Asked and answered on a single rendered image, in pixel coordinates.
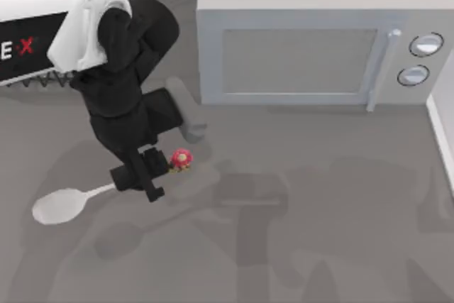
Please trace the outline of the red mushroom toy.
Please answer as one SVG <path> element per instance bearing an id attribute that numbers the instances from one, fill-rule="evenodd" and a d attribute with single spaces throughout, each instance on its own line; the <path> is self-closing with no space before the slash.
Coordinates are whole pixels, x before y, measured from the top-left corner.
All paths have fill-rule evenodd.
<path id="1" fill-rule="evenodd" d="M 170 157 L 170 171 L 181 172 L 191 167 L 193 155 L 190 150 L 178 148 Z"/>

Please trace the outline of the pale grey rounded box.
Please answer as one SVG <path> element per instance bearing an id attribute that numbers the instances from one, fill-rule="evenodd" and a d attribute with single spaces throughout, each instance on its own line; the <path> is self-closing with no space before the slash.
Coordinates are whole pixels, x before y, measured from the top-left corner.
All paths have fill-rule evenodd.
<path id="1" fill-rule="evenodd" d="M 169 91 L 182 117 L 180 133 L 186 142 L 198 143 L 204 138 L 208 126 L 200 106 L 180 78 L 167 78 L 165 88 Z"/>

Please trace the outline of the white spoon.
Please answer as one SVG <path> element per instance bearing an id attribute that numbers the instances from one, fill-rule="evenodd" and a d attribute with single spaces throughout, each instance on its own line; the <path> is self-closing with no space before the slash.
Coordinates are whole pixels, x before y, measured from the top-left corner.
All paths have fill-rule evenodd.
<path id="1" fill-rule="evenodd" d="M 46 226 L 67 223 L 82 213 L 91 198 L 114 189 L 114 183 L 85 192 L 75 188 L 58 189 L 35 202 L 31 209 L 32 216 Z"/>

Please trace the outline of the microwave oven door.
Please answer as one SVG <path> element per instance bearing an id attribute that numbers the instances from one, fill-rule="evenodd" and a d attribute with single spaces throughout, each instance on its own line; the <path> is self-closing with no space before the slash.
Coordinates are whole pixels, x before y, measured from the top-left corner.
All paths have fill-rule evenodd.
<path id="1" fill-rule="evenodd" d="M 205 104 L 365 105 L 393 10 L 200 10 Z"/>

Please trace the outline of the small microwave knob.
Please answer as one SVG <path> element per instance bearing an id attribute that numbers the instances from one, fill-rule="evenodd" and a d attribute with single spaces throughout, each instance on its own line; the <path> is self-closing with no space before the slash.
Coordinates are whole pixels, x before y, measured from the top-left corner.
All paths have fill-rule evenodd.
<path id="1" fill-rule="evenodd" d="M 403 87 L 415 87 L 424 83 L 430 76 L 430 70 L 424 65 L 404 68 L 397 75 L 398 83 Z"/>

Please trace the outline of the large microwave knob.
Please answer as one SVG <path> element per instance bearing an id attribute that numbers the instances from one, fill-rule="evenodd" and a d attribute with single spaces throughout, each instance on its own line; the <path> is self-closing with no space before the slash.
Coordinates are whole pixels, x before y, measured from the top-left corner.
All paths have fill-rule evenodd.
<path id="1" fill-rule="evenodd" d="M 409 52 L 416 57 L 428 57 L 437 53 L 444 44 L 444 38 L 439 33 L 428 33 L 416 36 L 409 44 Z"/>

